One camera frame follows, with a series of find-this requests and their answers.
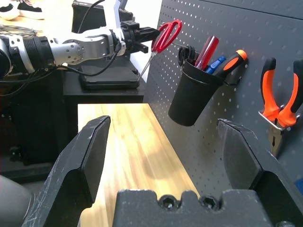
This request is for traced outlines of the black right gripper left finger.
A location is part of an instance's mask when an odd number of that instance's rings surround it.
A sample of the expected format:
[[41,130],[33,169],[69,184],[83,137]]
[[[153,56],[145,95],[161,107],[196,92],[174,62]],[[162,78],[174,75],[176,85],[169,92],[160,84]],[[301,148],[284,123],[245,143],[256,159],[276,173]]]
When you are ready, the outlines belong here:
[[111,119],[89,121],[62,150],[24,227],[76,227],[81,213],[96,200],[105,162]]

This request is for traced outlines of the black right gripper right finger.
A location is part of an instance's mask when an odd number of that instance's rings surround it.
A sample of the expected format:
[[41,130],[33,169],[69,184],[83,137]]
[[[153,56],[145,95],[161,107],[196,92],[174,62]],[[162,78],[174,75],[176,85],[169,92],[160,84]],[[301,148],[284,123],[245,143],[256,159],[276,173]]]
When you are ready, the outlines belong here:
[[217,130],[231,187],[253,190],[273,226],[301,227],[303,197],[255,133],[226,119],[218,119]]

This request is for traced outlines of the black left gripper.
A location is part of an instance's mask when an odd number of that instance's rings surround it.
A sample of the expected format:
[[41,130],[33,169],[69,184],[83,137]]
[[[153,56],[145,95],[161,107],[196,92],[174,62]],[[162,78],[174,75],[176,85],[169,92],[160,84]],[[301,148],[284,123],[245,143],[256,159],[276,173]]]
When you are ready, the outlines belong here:
[[125,55],[130,55],[135,52],[148,53],[149,47],[140,43],[140,37],[158,37],[160,31],[151,27],[142,27],[140,24],[132,20],[122,21],[121,29],[124,35],[126,45]]

